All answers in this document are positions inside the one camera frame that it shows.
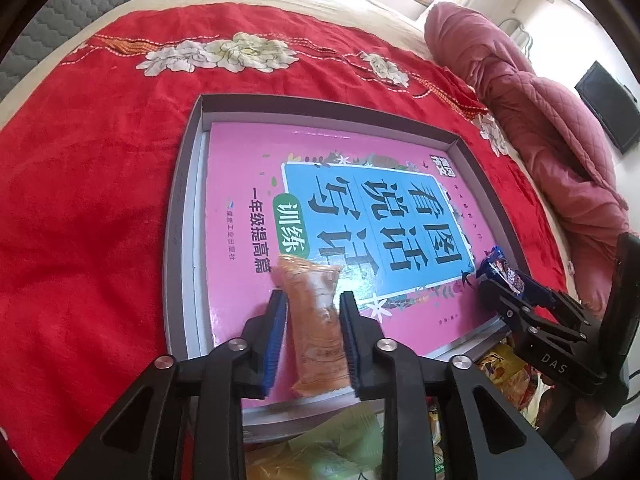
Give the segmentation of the blue oreo cookie packet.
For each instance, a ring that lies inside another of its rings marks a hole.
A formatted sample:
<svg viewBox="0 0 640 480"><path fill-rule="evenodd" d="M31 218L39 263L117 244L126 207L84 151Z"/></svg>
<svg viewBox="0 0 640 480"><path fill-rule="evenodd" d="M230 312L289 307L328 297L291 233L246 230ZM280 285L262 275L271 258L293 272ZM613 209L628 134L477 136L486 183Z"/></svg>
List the blue oreo cookie packet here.
<svg viewBox="0 0 640 480"><path fill-rule="evenodd" d="M476 270L475 277L477 281L497 281L515 296L520 298L524 296L525 284L516 271L511 268L499 246L494 246L489 252L486 252L485 258Z"/></svg>

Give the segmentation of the orange bread cake packet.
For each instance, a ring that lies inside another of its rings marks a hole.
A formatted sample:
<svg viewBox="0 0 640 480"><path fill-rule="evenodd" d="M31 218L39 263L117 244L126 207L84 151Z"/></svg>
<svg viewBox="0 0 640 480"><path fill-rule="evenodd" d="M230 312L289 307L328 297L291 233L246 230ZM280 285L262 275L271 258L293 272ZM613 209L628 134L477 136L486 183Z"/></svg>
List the orange bread cake packet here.
<svg viewBox="0 0 640 480"><path fill-rule="evenodd" d="M302 257L280 255L276 284L288 297L300 396L320 394L349 385L338 310L334 304L342 268Z"/></svg>

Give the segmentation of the yellow snack packet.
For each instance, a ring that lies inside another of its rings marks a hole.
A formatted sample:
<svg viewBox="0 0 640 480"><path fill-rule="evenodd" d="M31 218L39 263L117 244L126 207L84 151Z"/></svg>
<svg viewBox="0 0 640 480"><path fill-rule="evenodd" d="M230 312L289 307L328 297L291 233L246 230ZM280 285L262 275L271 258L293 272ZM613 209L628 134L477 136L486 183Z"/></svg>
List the yellow snack packet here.
<svg viewBox="0 0 640 480"><path fill-rule="evenodd" d="M477 366L514 408L519 411L526 408L532 371L510 346L499 342L480 358Z"/></svg>

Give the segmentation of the green pastry packet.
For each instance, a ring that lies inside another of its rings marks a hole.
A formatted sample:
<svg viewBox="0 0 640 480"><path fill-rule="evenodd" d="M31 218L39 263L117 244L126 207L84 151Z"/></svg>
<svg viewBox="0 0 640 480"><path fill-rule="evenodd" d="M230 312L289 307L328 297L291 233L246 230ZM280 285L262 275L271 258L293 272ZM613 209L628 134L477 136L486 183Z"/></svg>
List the green pastry packet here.
<svg viewBox="0 0 640 480"><path fill-rule="evenodd" d="M245 454L249 479L376 479L383 416L368 404L346 408L293 439Z"/></svg>

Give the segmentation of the pink and blue book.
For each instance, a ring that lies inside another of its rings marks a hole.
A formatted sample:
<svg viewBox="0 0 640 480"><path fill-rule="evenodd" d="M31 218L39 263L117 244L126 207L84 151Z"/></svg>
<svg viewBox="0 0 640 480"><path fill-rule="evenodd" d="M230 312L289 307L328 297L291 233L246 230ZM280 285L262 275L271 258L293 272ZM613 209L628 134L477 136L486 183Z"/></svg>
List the pink and blue book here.
<svg viewBox="0 0 640 480"><path fill-rule="evenodd" d="M489 321L461 277L495 237L472 183L438 148L220 122L209 131L204 219L215 342L262 310L280 255L340 266L338 289L422 354Z"/></svg>

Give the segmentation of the grey cardboard box tray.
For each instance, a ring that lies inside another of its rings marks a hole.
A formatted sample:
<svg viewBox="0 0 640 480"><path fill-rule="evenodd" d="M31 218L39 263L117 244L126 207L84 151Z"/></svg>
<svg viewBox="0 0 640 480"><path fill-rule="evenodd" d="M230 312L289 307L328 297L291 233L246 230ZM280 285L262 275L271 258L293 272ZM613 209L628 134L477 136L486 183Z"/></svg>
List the grey cardboard box tray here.
<svg viewBox="0 0 640 480"><path fill-rule="evenodd" d="M336 290L421 356L477 358L504 333L469 286L494 248L528 270L458 134L333 102L203 94L168 205L167 347L193 359L238 336L290 255L337 266Z"/></svg>

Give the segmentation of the pink quilted comforter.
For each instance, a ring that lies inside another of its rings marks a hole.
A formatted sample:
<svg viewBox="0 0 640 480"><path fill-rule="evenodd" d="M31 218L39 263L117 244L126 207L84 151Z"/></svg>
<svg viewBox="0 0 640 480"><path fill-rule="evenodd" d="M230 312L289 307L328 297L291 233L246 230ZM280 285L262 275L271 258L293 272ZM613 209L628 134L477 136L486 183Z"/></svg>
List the pink quilted comforter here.
<svg viewBox="0 0 640 480"><path fill-rule="evenodd" d="M537 75L483 14L441 2L427 14L424 37L435 61L476 91L520 153L565 232L579 299L604 315L617 239L630 223L600 122L562 84Z"/></svg>

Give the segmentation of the black television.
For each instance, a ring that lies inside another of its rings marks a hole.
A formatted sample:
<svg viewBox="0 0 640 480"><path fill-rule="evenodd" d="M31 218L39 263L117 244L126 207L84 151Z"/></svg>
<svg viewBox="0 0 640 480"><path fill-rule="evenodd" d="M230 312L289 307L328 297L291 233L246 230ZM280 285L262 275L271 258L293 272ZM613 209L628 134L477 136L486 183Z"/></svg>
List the black television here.
<svg viewBox="0 0 640 480"><path fill-rule="evenodd" d="M638 101L598 61L592 63L575 89L622 154L639 142Z"/></svg>

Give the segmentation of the red floral blanket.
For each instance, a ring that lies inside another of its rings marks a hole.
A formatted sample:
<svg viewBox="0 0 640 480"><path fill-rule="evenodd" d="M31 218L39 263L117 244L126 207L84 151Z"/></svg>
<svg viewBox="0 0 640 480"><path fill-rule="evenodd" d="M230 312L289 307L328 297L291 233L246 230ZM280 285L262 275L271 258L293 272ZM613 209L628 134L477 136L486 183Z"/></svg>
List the red floral blanket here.
<svg viewBox="0 0 640 480"><path fill-rule="evenodd" d="M90 26L1 107L1 427L50 479L165 350L162 255L180 139L203 93L306 96L460 134L534 277L564 288L526 174L471 124L477 98L380 11L209 3Z"/></svg>

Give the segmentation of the grey quilted headboard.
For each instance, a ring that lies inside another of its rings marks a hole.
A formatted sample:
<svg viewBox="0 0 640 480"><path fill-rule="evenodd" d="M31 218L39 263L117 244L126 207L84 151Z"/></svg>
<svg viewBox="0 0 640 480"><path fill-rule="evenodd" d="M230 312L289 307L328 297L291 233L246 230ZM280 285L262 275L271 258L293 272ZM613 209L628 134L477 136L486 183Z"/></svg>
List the grey quilted headboard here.
<svg viewBox="0 0 640 480"><path fill-rule="evenodd" d="M23 28L1 61L6 96L57 47L103 14L129 0L48 0Z"/></svg>

